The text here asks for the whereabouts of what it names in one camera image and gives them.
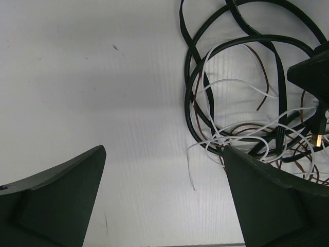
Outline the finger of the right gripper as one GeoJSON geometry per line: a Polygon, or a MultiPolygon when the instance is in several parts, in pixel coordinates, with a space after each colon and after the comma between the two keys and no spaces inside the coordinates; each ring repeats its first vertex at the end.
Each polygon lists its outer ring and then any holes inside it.
{"type": "Polygon", "coordinates": [[[316,47],[314,52],[311,58],[290,67],[287,79],[328,108],[328,42],[316,47]]]}

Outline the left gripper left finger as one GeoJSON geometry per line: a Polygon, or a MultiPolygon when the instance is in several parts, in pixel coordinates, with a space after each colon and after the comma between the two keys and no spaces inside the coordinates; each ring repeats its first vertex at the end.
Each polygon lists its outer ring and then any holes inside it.
{"type": "Polygon", "coordinates": [[[82,246],[106,160],[102,145],[1,186],[1,246],[82,246]]]}

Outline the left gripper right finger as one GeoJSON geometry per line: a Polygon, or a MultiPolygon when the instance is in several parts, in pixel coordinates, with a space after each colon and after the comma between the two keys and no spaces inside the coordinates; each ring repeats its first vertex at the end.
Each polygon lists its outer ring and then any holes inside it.
{"type": "Polygon", "coordinates": [[[232,146],[223,156],[246,246],[328,246],[328,187],[232,146]]]}

